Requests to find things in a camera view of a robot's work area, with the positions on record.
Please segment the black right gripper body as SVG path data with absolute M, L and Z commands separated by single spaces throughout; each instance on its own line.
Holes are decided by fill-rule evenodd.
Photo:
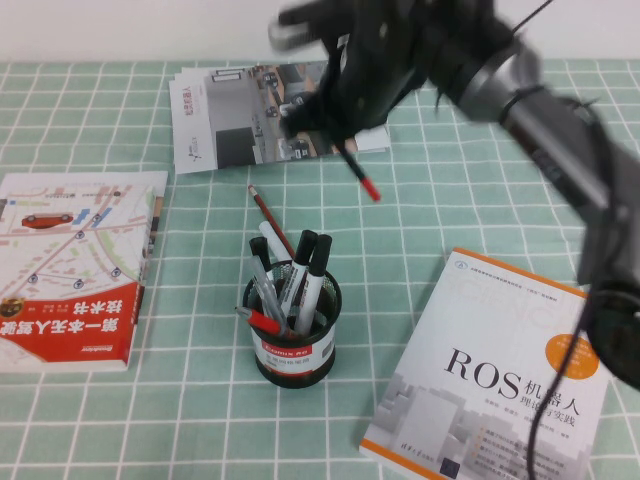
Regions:
M 425 82 L 417 72 L 422 30 L 439 14 L 438 1 L 310 1 L 279 13 L 280 29 L 301 29 L 279 48 L 321 41 L 328 63 L 311 95 L 328 96 L 331 107 L 377 112 L 382 125 Z

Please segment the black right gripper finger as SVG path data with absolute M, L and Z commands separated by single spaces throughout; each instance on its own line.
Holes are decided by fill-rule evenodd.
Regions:
M 301 132 L 318 132 L 333 138 L 331 100 L 326 95 L 309 95 L 301 103 L 294 102 L 280 120 L 280 129 L 286 139 Z
M 381 115 L 366 108 L 333 106 L 328 109 L 328 139 L 335 146 L 380 124 Z

